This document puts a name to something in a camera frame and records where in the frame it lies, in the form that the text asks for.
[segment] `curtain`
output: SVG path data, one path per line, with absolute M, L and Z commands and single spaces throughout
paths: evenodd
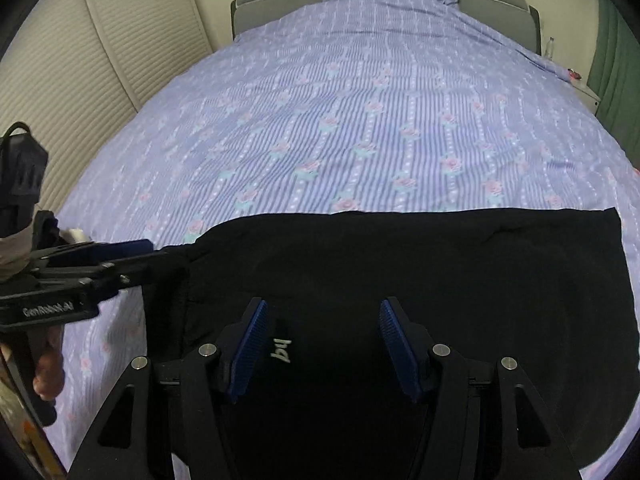
M 640 44 L 611 0 L 599 0 L 596 53 L 587 85 L 601 102 L 596 117 L 640 167 Z

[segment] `silver bolt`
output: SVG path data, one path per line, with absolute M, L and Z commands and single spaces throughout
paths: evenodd
M 212 345 L 211 343 L 206 343 L 198 348 L 198 352 L 203 357 L 209 357 L 210 355 L 215 354 L 218 351 L 218 347 Z
M 451 353 L 451 348 L 447 345 L 437 344 L 433 347 L 433 353 L 440 357 L 446 357 Z
M 500 364 L 507 370 L 515 370 L 518 367 L 518 362 L 513 357 L 503 357 Z
M 148 362 L 149 361 L 147 360 L 147 358 L 141 355 L 140 357 L 136 357 L 135 359 L 133 359 L 133 361 L 131 362 L 131 367 L 134 370 L 142 370 L 142 368 L 144 368 Z

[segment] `bedsheet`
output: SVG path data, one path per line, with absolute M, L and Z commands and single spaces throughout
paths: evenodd
M 345 0 L 240 35 L 171 81 L 97 155 L 59 214 L 93 239 L 193 242 L 267 212 L 617 208 L 640 292 L 638 177 L 566 70 L 431 0 Z M 47 433 L 69 464 L 129 360 L 138 290 L 66 328 Z M 582 470 L 600 480 L 640 406 Z

